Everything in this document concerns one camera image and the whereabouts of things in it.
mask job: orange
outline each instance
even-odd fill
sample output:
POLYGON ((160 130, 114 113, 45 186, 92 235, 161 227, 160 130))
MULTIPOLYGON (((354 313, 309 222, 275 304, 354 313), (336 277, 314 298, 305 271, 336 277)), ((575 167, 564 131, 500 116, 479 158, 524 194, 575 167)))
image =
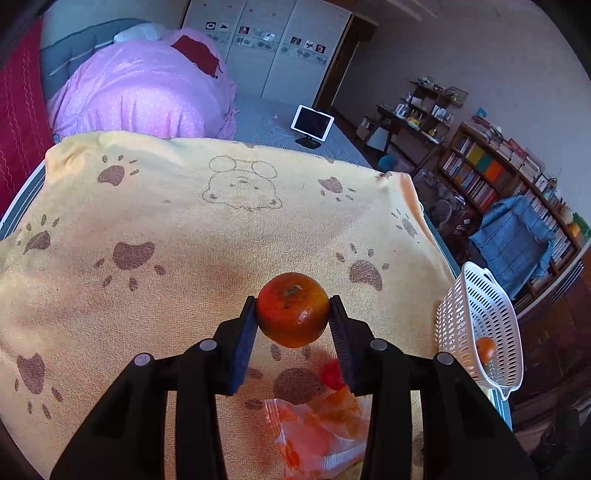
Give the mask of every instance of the orange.
POLYGON ((490 337, 481 337, 476 341, 476 351, 478 351, 478 358, 484 365, 492 360, 496 352, 495 341, 490 337))
POLYGON ((301 273, 284 273, 261 289, 256 319, 274 342, 300 348, 322 335, 329 309, 329 298, 314 279, 301 273))

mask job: yellow blanket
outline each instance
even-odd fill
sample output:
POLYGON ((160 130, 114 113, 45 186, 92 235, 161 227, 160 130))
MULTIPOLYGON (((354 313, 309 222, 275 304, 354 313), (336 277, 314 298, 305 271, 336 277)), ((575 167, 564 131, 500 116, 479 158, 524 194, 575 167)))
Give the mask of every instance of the yellow blanket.
MULTIPOLYGON (((126 132, 68 138, 46 162, 42 191, 0 243, 0 416, 45 478, 135 354, 182 353, 279 273, 313 277, 406 353, 435 353, 436 307, 453 276, 405 174, 126 132)), ((231 479, 280 476, 261 400, 314 397, 333 356, 328 331, 298 350, 259 332, 245 384, 218 398, 231 479)))

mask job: red pillow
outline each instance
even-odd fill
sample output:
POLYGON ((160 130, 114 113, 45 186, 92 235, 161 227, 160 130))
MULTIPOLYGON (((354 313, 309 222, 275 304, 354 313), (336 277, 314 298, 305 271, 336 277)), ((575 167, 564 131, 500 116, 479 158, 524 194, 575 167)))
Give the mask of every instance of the red pillow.
POLYGON ((203 73, 212 78, 217 78, 217 70, 220 67, 220 61, 209 51, 209 48, 205 43, 201 43, 200 41, 193 40, 192 38, 183 35, 171 46, 172 48, 176 48, 180 53, 197 65, 197 68, 203 73))
POLYGON ((0 70, 0 217, 53 146, 41 92, 41 20, 0 70))

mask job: screw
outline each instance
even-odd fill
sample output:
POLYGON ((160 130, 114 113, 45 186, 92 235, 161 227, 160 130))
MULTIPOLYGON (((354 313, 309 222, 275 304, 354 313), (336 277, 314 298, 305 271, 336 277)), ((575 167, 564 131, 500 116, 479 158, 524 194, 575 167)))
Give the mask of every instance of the screw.
POLYGON ((217 342, 212 338, 206 338, 199 344, 199 348, 204 352, 211 352, 217 348, 217 342))
POLYGON ((388 342, 386 340, 382 340, 381 338, 374 338, 370 343, 369 346, 374 350, 384 351, 388 348, 388 342))
POLYGON ((143 367, 145 365, 148 365, 151 361, 152 361, 152 357, 150 357, 150 355, 148 353, 140 353, 139 355, 136 355, 134 358, 134 363, 138 367, 143 367))
POLYGON ((440 352, 437 354, 437 361, 443 365, 451 365, 453 363, 453 355, 447 352, 440 352))

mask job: gray headboard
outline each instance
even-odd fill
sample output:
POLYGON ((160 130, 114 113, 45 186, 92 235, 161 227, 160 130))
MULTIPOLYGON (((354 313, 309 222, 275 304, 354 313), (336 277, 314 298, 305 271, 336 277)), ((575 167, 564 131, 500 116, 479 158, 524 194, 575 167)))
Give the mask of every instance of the gray headboard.
POLYGON ((41 87, 45 102, 55 95, 94 52, 111 45, 117 33, 140 23, 147 21, 139 18, 118 18, 85 28, 41 49, 41 87))

